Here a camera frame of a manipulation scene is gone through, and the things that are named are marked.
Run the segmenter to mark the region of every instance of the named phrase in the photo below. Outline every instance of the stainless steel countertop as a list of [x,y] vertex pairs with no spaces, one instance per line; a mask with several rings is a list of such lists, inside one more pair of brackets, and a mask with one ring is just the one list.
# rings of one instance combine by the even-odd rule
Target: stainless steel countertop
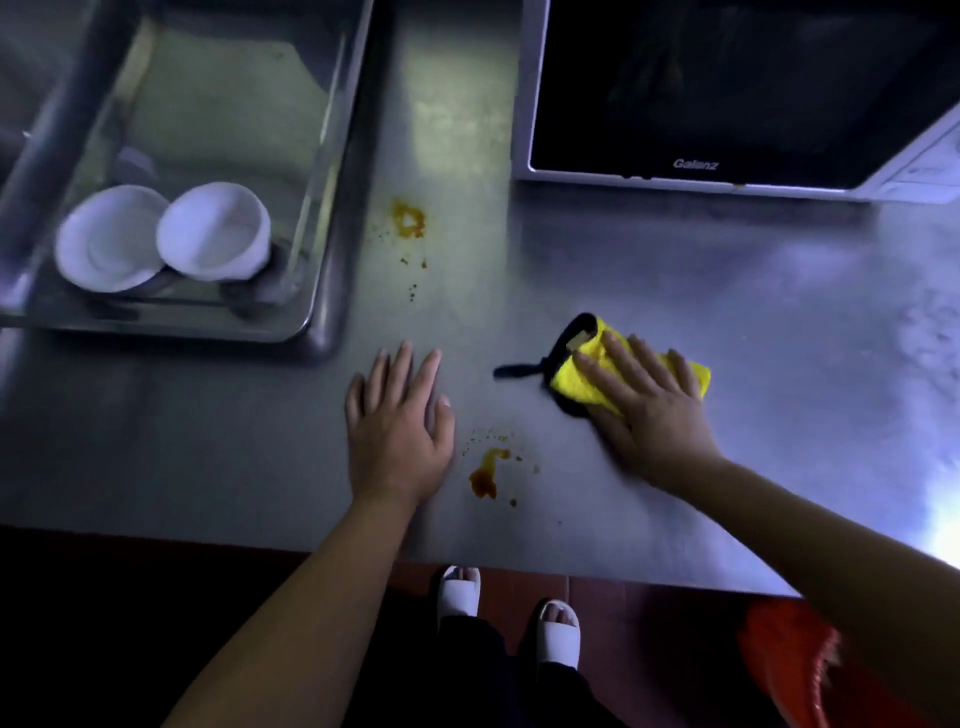
[[[313,548],[349,503],[348,380],[409,337],[444,349],[458,447],[408,557],[789,593],[536,381],[493,381],[588,310],[712,368],[729,456],[960,566],[960,206],[513,185],[519,3],[401,0],[389,27],[330,354],[3,331],[0,522]],[[523,460],[478,499],[498,438]]]

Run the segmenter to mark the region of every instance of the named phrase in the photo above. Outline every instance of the white slipper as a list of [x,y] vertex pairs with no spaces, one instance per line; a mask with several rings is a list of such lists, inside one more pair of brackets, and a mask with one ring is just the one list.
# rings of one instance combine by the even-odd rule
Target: white slipper
[[[543,615],[551,604],[566,612],[573,624],[544,621]],[[540,663],[560,663],[574,669],[580,663],[580,620],[565,601],[550,599],[540,609],[537,623],[537,664]]]
[[[463,569],[467,579],[450,579],[451,573]],[[437,594],[437,630],[444,617],[476,617],[480,609],[480,570],[475,567],[447,567]]]

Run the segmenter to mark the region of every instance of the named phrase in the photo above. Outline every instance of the black pants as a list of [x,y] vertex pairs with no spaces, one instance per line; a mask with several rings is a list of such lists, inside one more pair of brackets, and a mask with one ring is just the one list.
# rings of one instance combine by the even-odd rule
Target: black pants
[[503,637],[482,619],[444,618],[435,646],[438,726],[625,728],[573,667],[543,663],[536,680],[520,680]]

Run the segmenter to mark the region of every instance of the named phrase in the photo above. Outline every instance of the brown stain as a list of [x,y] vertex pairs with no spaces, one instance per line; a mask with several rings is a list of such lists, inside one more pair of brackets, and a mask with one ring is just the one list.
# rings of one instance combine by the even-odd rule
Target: brown stain
[[[391,214],[397,235],[404,238],[423,237],[426,231],[426,215],[423,214],[423,210],[407,205],[402,200],[394,200]],[[422,267],[426,268],[426,260],[423,261]]]
[[488,449],[483,453],[480,467],[470,474],[470,487],[475,496],[490,496],[491,499],[496,500],[496,483],[493,482],[493,477],[496,475],[497,458],[509,460],[510,451],[504,448]]

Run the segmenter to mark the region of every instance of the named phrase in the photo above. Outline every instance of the red object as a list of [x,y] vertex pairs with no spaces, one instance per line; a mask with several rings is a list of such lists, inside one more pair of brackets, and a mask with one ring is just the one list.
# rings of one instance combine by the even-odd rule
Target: red object
[[932,725],[859,661],[845,654],[838,664],[840,633],[805,601],[757,601],[737,641],[754,681],[794,728]]

